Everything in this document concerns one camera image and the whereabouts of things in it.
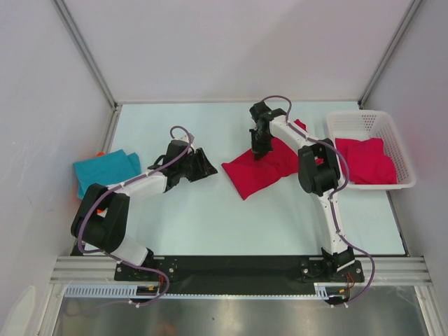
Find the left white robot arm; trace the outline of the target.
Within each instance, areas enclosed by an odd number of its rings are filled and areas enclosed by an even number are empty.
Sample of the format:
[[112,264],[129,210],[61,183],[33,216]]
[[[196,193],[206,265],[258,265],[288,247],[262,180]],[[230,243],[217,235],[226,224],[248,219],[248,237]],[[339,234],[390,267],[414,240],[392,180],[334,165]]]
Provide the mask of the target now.
[[153,252],[127,234],[130,207],[177,186],[181,179],[195,182],[217,174],[202,148],[194,149],[187,141],[170,141],[167,151],[138,176],[113,185],[94,183],[78,208],[71,234],[130,264],[138,279],[150,278],[155,271]]

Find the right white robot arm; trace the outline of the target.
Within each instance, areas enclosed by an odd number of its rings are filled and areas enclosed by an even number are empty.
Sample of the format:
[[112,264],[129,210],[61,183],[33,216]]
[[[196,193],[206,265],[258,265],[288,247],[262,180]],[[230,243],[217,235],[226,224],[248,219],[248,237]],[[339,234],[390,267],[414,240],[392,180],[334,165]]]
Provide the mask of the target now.
[[340,189],[339,153],[330,139],[318,140],[289,120],[281,108],[272,110],[265,102],[254,104],[249,112],[255,127],[250,129],[251,150],[256,160],[273,151],[272,141],[279,139],[298,156],[298,181],[302,189],[314,197],[321,210],[323,225],[323,273],[331,281],[339,281],[354,264],[353,248],[345,242],[340,224],[337,192]]

